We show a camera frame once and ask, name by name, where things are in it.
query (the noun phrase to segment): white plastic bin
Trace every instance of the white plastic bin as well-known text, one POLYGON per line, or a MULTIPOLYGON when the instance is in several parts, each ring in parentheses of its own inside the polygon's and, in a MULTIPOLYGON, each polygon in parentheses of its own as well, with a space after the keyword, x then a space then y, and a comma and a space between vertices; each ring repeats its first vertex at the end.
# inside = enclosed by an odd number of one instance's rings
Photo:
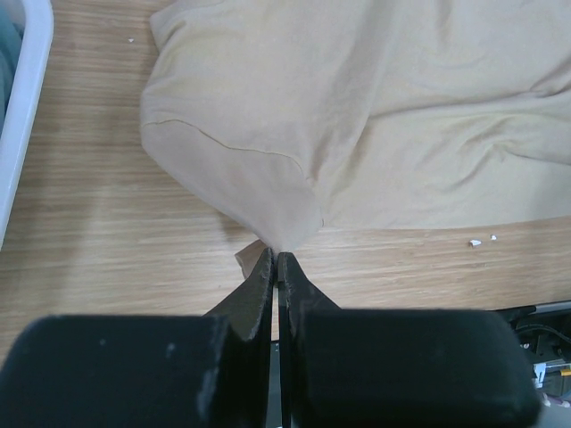
POLYGON ((0 136, 1 248, 44 81, 47 56, 54 35, 54 13, 50 0, 0 0, 0 5, 14 23, 24 28, 16 75, 0 136))

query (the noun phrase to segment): wooden table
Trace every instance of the wooden table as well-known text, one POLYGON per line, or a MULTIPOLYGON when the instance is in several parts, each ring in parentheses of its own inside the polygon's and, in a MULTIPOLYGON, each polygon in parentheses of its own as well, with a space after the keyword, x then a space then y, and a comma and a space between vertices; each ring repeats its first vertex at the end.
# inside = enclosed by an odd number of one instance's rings
MULTIPOLYGON (((0 252, 0 360, 46 314, 202 314, 240 284, 233 255, 254 239, 141 148, 139 96, 157 54, 148 20, 170 0, 53 3, 54 44, 0 252)), ((323 230, 296 255, 346 307, 571 299, 571 218, 323 230), (473 238, 483 244, 470 248, 473 238)))

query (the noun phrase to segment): teal cloth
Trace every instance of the teal cloth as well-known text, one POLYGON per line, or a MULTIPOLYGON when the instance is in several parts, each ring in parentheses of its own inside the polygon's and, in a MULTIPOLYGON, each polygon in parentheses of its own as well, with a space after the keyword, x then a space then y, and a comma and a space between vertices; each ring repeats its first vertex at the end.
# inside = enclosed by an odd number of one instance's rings
POLYGON ((4 117, 20 56, 21 40, 22 31, 12 23, 6 10, 0 7, 0 100, 4 101, 4 108, 0 109, 0 129, 4 127, 4 117))

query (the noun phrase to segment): black cable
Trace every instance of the black cable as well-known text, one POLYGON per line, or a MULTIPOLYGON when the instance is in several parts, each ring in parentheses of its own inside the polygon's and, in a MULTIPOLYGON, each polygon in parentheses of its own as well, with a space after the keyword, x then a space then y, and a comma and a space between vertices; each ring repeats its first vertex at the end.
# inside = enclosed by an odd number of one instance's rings
POLYGON ((554 329, 553 327, 549 327, 548 325, 541 325, 541 324, 524 325, 523 327, 519 327, 516 329, 516 334, 519 336, 523 333, 530 333, 530 332, 536 332, 536 331, 542 331, 542 332, 555 334, 563 342, 566 342, 566 343, 571 345, 571 337, 565 336, 563 333, 558 332, 556 329, 554 329))

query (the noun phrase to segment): wooden surface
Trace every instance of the wooden surface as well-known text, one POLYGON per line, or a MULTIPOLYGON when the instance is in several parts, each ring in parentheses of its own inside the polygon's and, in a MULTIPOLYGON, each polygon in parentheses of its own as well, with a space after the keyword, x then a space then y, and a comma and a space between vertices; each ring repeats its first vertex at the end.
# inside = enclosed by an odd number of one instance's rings
MULTIPOLYGON (((36 317, 202 314, 241 282, 233 255, 253 235, 186 192, 140 145, 139 95, 156 57, 147 22, 169 2, 53 0, 54 44, 0 252, 0 360, 36 317)), ((571 299, 571 218, 324 230, 296 255, 346 307, 571 299), (469 248, 473 238, 483 244, 469 248)))

